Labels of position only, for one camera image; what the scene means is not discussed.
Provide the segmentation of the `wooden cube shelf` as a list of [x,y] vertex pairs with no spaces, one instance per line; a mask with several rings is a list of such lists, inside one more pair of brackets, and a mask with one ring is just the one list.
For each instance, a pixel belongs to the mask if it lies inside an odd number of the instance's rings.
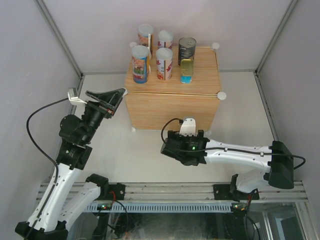
[[128,65],[124,86],[131,126],[140,130],[161,130],[173,118],[192,117],[197,129],[208,131],[220,102],[227,97],[221,90],[217,54],[211,47],[196,47],[192,82],[181,83],[178,47],[172,50],[170,80],[158,79],[154,57],[150,60],[151,73],[146,83],[136,83],[133,65]]

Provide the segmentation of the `white lid can colourful label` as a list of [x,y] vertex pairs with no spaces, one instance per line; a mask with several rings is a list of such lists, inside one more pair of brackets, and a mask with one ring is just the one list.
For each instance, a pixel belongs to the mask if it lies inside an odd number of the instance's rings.
[[133,80],[138,84],[144,84],[149,79],[150,50],[144,45],[136,45],[131,50],[131,64]]

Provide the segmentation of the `rectangular gold tin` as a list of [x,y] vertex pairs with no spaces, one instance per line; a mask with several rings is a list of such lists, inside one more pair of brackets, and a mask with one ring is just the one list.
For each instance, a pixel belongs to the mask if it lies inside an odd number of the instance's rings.
[[185,58],[180,61],[180,82],[190,84],[194,74],[194,60]]

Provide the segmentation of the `tall can with spoon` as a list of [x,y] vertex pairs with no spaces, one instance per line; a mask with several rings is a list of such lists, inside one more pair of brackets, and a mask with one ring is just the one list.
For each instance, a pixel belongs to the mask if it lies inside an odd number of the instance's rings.
[[153,36],[154,28],[151,25],[142,24],[138,27],[139,45],[147,47],[151,55],[153,55]]

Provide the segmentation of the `white lid can red label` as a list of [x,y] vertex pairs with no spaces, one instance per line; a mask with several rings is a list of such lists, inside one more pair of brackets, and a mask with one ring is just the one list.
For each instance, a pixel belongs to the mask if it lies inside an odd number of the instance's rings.
[[157,47],[172,49],[173,47],[174,35],[172,32],[167,30],[161,30],[157,36]]

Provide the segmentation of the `dark round tin can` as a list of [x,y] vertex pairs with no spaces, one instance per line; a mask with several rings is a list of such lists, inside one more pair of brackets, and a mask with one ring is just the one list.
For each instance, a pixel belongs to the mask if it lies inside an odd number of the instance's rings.
[[182,37],[178,41],[178,65],[183,59],[195,58],[197,41],[193,37]]

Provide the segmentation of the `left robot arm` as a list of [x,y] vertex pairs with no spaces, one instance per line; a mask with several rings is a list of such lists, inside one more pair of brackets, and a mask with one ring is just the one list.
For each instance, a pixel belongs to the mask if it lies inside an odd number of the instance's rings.
[[62,139],[56,159],[49,160],[54,172],[47,189],[36,209],[27,221],[19,222],[15,232],[25,240],[65,240],[72,225],[94,200],[121,199],[122,195],[112,190],[108,178],[91,174],[85,180],[82,190],[69,202],[68,194],[84,170],[92,148],[89,146],[104,119],[116,113],[124,96],[125,88],[107,92],[86,91],[92,100],[80,99],[77,89],[70,88],[65,98],[72,105],[83,105],[81,117],[74,114],[65,116],[59,126]]

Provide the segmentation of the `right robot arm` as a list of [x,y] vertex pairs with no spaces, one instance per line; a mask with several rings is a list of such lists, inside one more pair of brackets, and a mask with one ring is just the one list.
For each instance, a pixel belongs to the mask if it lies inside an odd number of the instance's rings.
[[270,146],[242,146],[209,139],[201,130],[192,136],[170,130],[160,152],[184,166],[225,163],[251,167],[231,178],[229,192],[237,200],[264,186],[283,190],[295,186],[294,157],[281,141],[274,140]]

